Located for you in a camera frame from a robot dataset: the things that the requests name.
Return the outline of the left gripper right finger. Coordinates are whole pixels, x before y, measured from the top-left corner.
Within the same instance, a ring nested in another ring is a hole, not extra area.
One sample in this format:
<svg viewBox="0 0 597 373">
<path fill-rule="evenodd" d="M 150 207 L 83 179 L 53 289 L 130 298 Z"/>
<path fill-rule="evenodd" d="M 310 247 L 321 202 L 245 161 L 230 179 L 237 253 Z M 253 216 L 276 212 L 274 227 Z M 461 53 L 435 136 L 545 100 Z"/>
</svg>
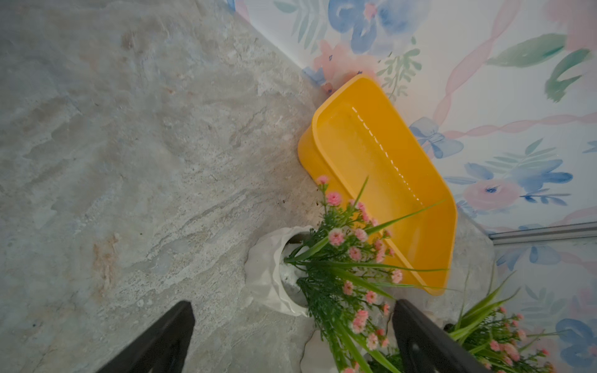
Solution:
<svg viewBox="0 0 597 373">
<path fill-rule="evenodd" d="M 395 303 L 393 330 L 406 372 L 488 371 L 406 299 Z"/>
</svg>

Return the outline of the pink gypsophila pot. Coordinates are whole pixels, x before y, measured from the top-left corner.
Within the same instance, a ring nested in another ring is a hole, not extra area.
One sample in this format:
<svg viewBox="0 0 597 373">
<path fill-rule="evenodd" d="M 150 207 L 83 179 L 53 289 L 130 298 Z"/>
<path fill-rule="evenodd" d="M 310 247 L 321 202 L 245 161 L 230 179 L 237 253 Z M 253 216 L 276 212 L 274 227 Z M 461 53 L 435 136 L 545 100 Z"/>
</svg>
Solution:
<svg viewBox="0 0 597 373">
<path fill-rule="evenodd" d="M 465 351 L 471 354 L 487 372 L 554 372 L 554 366 L 547 361 L 548 351 L 530 348 L 543 334 L 528 335 L 519 328 L 523 316 L 508 315 L 503 304 L 497 300 L 501 289 L 480 300 L 468 312 L 460 315 L 455 325 L 445 331 Z M 386 348 L 389 337 L 386 331 L 374 329 L 366 338 L 366 347 L 373 360 L 370 366 L 374 372 L 406 372 L 397 348 L 390 348 L 387 354 L 377 351 Z"/>
<path fill-rule="evenodd" d="M 376 363 L 398 372 L 379 318 L 390 315 L 388 288 L 405 287 L 407 267 L 387 264 L 389 228 L 359 199 L 344 201 L 321 176 L 322 221 L 280 228 L 260 238 L 244 264 L 245 285 L 262 305 L 314 320 L 339 372 L 370 372 Z"/>
</svg>

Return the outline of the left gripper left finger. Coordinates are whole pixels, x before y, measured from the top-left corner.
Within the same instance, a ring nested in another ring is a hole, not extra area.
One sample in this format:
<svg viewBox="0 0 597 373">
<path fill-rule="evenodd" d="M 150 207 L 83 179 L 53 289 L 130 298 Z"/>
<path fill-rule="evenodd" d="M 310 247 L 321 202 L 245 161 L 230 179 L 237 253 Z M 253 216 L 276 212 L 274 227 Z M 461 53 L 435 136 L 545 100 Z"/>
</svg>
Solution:
<svg viewBox="0 0 597 373">
<path fill-rule="evenodd" d="M 192 304 L 180 301 L 99 372 L 181 373 L 194 326 Z"/>
</svg>

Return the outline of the yellow plastic storage box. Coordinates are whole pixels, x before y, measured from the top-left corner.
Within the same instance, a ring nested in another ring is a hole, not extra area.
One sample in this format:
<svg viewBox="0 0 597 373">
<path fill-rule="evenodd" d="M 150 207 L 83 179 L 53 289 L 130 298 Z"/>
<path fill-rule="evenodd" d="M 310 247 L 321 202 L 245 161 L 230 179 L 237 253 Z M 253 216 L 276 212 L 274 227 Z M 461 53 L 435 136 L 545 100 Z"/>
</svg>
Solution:
<svg viewBox="0 0 597 373">
<path fill-rule="evenodd" d="M 346 82 L 314 113 L 298 142 L 313 179 L 329 178 L 344 202 L 390 226 L 386 264 L 405 267 L 404 281 L 429 295 L 448 288 L 457 209 L 451 191 L 415 136 L 370 77 Z"/>
</svg>

